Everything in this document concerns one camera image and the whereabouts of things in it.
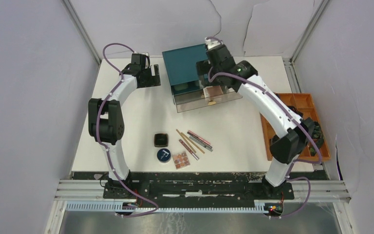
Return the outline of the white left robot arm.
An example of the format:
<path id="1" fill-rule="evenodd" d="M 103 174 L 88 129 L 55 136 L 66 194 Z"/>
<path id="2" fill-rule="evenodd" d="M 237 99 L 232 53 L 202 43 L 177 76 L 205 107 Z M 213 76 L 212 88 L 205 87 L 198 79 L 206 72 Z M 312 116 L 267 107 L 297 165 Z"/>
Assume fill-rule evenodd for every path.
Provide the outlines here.
<path id="1" fill-rule="evenodd" d="M 104 98 L 88 102 L 88 131 L 100 144 L 109 166 L 109 177 L 119 181 L 115 192 L 122 198 L 133 194 L 134 186 L 126 179 L 130 170 L 125 162 L 122 137 L 125 131 L 122 105 L 136 89 L 160 86 L 159 66 L 152 65 L 148 53 L 133 53 L 123 75 Z"/>

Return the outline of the clear acrylic drawer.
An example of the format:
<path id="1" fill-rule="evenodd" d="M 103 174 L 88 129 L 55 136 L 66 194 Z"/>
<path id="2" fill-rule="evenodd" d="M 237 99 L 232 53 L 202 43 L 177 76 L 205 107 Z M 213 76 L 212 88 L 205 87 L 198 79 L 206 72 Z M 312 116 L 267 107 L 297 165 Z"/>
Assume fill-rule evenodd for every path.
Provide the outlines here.
<path id="1" fill-rule="evenodd" d="M 226 86 L 222 87 L 224 90 L 224 95 L 218 96 L 213 100 L 209 100 L 204 97 L 203 89 L 193 92 L 187 92 L 184 94 L 174 95 L 174 103 L 177 112 L 186 112 L 242 98 L 242 96 L 236 93 L 232 88 L 227 88 Z"/>

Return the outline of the brown square blush compact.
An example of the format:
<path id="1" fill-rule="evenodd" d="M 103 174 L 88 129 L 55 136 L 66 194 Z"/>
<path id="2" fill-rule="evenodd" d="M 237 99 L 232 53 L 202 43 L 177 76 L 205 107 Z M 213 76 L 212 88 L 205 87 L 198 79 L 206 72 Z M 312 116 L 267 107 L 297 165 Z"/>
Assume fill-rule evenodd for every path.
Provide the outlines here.
<path id="1" fill-rule="evenodd" d="M 203 89 L 204 97 L 213 100 L 218 96 L 224 95 L 224 90 L 222 86 L 208 86 Z"/>

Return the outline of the eyeshadow palette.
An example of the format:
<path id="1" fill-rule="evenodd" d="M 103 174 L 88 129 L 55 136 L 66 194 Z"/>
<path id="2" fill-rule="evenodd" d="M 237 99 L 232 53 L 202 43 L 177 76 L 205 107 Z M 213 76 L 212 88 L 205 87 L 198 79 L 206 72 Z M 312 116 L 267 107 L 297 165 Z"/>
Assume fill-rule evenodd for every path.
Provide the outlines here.
<path id="1" fill-rule="evenodd" d="M 190 166 L 190 161 L 188 159 L 188 155 L 187 155 L 186 151 L 183 151 L 183 152 L 178 153 L 178 154 L 174 154 L 172 156 L 172 160 L 173 160 L 173 163 L 174 163 L 174 166 L 175 166 L 176 170 L 180 170 L 182 168 Z"/>

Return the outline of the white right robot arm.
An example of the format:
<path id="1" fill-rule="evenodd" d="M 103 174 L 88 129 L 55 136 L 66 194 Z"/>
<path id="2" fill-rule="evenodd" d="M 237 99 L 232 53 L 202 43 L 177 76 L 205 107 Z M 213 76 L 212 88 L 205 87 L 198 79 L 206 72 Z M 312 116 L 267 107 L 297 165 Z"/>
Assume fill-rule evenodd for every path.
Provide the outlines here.
<path id="1" fill-rule="evenodd" d="M 208 81 L 232 88 L 256 105 L 260 114 L 269 122 L 278 139 L 270 146 L 270 167 L 262 179 L 262 194 L 274 199 L 281 193 L 292 164 L 312 142 L 314 122 L 303 119 L 284 104 L 268 88 L 259 72 L 246 60 L 236 62 L 223 42 L 208 40 L 205 43 L 207 62 L 210 65 Z"/>

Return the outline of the black square powder compact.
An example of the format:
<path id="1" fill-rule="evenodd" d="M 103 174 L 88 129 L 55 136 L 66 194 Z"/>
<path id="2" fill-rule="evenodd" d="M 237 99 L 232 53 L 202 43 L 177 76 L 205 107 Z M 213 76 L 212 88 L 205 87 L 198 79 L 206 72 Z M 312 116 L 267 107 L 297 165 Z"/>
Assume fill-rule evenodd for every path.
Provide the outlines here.
<path id="1" fill-rule="evenodd" d="M 155 134 L 153 143 L 154 143 L 154 146 L 157 148 L 167 147 L 168 146 L 168 134 L 167 133 Z"/>

